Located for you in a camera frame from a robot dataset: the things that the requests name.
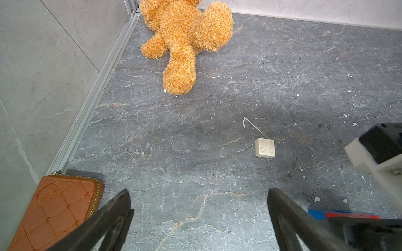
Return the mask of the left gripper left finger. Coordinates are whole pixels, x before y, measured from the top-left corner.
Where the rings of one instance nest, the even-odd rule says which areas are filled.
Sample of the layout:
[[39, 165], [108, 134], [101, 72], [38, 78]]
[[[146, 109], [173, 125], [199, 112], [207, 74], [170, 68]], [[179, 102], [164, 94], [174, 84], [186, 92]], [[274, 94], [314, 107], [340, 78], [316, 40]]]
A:
[[120, 251], [134, 214], [130, 193], [124, 189], [48, 250], [90, 251], [102, 240], [100, 251]]

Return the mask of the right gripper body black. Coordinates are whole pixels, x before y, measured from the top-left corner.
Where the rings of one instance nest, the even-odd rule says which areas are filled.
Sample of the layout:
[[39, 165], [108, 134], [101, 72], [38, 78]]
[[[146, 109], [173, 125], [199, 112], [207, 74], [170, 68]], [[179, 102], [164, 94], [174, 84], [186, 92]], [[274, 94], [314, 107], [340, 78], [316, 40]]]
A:
[[369, 218], [328, 218], [330, 230], [359, 251], [400, 251], [402, 221]]

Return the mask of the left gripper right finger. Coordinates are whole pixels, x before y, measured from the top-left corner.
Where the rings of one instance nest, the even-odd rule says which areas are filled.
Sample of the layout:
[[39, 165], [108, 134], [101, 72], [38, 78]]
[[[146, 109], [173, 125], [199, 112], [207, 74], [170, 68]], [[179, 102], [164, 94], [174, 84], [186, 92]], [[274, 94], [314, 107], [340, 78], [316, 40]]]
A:
[[311, 251], [352, 250], [280, 189], [269, 190], [267, 205], [281, 251], [301, 251], [299, 239]]

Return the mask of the blue lego brick bottom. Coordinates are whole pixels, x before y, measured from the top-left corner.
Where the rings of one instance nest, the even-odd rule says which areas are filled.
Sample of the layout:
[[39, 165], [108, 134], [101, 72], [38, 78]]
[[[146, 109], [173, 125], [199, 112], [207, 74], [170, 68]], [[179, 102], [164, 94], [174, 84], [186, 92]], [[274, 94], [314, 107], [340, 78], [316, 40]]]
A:
[[316, 220], [326, 219], [327, 218], [325, 216], [326, 212], [361, 213], [361, 212], [346, 212], [346, 211], [339, 211], [339, 210], [313, 210], [313, 209], [308, 209], [308, 213]]

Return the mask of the red long lego brick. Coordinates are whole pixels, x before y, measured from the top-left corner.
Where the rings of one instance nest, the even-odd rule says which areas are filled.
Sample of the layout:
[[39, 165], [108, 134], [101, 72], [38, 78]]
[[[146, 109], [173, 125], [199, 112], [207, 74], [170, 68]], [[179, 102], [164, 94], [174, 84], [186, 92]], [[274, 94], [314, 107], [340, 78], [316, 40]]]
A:
[[325, 216], [327, 218], [381, 219], [378, 215], [364, 213], [326, 212]]

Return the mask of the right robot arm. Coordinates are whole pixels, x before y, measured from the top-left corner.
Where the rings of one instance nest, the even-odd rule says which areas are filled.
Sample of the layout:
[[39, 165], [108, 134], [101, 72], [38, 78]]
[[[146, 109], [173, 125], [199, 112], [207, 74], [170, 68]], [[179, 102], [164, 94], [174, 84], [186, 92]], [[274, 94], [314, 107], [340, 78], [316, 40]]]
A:
[[[380, 123], [345, 147], [353, 166], [371, 174], [398, 209], [402, 208], [402, 125]], [[330, 229], [358, 251], [400, 251], [401, 220], [350, 213], [328, 216]]]

